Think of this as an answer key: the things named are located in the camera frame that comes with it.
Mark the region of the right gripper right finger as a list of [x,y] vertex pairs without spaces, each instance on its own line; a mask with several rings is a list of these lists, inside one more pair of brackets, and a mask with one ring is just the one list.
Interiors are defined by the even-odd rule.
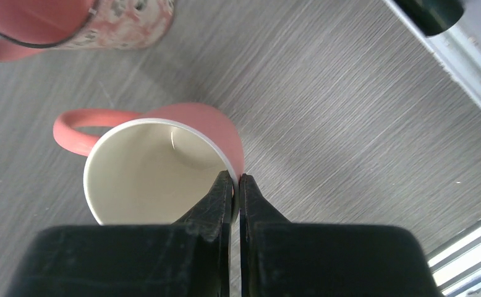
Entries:
[[243,296],[440,296],[415,236],[391,225],[297,223],[239,182]]

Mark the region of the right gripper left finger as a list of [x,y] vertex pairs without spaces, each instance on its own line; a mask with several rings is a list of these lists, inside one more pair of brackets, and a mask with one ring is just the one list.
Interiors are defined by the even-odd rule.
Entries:
[[233,181],[222,171],[168,225],[65,225],[39,232],[7,296],[229,296]]

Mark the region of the plain pink mug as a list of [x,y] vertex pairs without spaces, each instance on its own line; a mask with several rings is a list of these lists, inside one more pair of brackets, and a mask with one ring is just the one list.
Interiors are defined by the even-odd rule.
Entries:
[[59,115],[53,137],[86,157],[83,191],[100,225],[173,223],[220,172],[235,194],[245,169],[241,137],[220,110],[177,103],[147,113],[78,109]]

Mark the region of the pink patterned mug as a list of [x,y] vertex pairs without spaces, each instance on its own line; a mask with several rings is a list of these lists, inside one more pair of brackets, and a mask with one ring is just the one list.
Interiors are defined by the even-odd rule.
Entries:
[[169,30],[174,1],[2,1],[0,62],[47,50],[134,50]]

